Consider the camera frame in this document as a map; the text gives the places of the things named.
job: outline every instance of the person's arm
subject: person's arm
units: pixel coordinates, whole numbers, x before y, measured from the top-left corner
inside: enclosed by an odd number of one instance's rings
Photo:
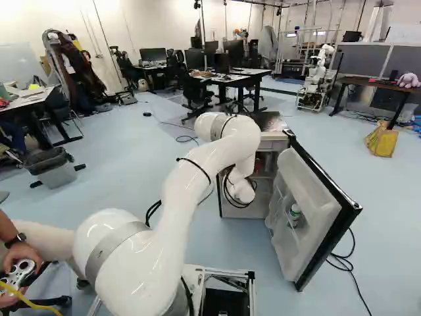
[[[2,210],[0,210],[0,240],[2,242],[8,242],[16,237],[18,233],[19,231],[13,225],[12,221]],[[5,272],[9,273],[13,261],[19,259],[31,259],[35,261],[36,273],[38,273],[41,268],[42,259],[37,252],[26,242],[17,242],[12,245],[3,260],[3,269]]]
[[[0,240],[2,242],[8,242],[16,237],[17,234],[19,234],[19,232],[13,225],[12,221],[8,218],[5,212],[0,210]]]

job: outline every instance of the bottle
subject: bottle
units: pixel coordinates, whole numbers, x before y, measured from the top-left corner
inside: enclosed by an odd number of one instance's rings
[[[298,204],[294,203],[291,206],[291,209],[288,212],[288,217],[289,217],[289,220],[291,221],[291,224],[288,222],[288,227],[296,228],[301,218],[301,208],[298,206]]]

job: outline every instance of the robotic arm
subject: robotic arm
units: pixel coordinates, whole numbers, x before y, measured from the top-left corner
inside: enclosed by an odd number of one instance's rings
[[[335,49],[332,46],[324,44],[317,56],[310,57],[310,60],[312,61],[312,68],[309,70],[310,77],[324,77],[324,74],[326,73],[326,67],[324,66],[326,58],[333,54],[334,51]]]
[[[249,117],[206,113],[196,134],[211,142],[192,149],[164,183],[163,212],[154,230],[131,213],[102,210],[75,234],[73,254],[101,300],[116,316],[161,316],[172,309],[184,266],[188,228],[202,193],[221,170],[230,173],[231,193],[254,199],[245,177],[253,173],[260,128]]]

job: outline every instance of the window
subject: window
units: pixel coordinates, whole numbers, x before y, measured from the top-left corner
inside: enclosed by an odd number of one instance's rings
[[[317,36],[326,35],[326,31],[317,31]]]

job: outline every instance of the open fridge door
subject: open fridge door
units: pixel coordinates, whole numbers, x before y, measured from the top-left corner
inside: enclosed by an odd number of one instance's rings
[[[284,277],[302,291],[362,207],[305,151],[291,130],[284,132],[289,148],[278,157],[265,224]]]

